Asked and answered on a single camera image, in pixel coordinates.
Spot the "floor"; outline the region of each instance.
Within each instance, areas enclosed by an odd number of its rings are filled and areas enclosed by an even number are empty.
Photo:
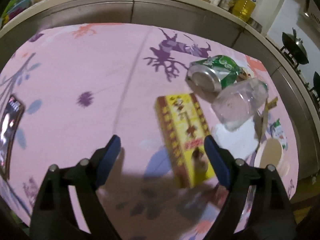
[[[298,181],[297,190],[291,199],[296,222],[299,223],[309,212],[320,194],[320,174]]]

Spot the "smartphone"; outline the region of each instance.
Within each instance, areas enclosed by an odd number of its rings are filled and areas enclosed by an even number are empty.
[[[25,106],[15,95],[10,95],[0,122],[0,174],[9,179],[10,158],[14,135],[24,113]]]

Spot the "yellow snack box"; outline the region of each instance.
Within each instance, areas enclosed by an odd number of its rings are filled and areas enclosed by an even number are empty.
[[[155,109],[179,187],[213,177],[204,151],[209,127],[194,93],[158,97]]]

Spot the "red label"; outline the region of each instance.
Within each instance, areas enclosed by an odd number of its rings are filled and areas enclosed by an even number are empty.
[[[203,138],[197,138],[194,140],[186,141],[184,144],[184,149],[185,149],[185,151],[187,151],[187,150],[191,150],[196,147],[199,147],[201,145],[203,145]]]

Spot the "yellow oil bottle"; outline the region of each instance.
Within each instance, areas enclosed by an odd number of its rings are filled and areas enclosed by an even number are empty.
[[[237,0],[233,7],[232,14],[247,22],[256,7],[257,0]]]

